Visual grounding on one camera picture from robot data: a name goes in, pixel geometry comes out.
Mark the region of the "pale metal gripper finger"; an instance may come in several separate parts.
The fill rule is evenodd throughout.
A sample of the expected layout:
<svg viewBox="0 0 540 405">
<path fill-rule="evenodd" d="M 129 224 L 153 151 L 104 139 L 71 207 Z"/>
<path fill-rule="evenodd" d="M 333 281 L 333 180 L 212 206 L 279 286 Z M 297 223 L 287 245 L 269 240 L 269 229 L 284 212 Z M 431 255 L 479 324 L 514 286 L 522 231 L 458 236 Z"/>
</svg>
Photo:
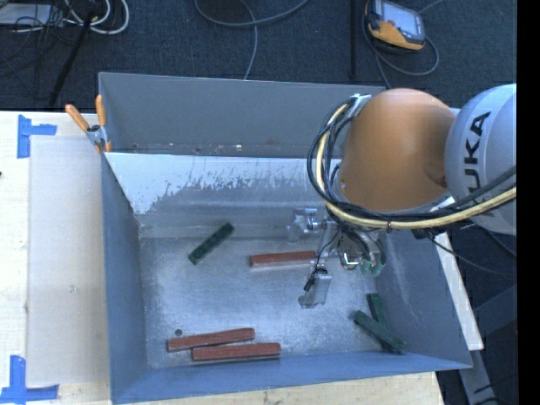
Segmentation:
<svg viewBox="0 0 540 405">
<path fill-rule="evenodd" d="M 316 267 L 308 277 L 304 293 L 298 298 L 302 309 L 324 305 L 332 281 L 332 275 L 324 267 Z"/>
<path fill-rule="evenodd" d="M 304 238 L 320 235 L 323 230 L 323 213 L 319 208 L 295 208 L 286 225 L 287 240 L 297 243 Z"/>
</svg>

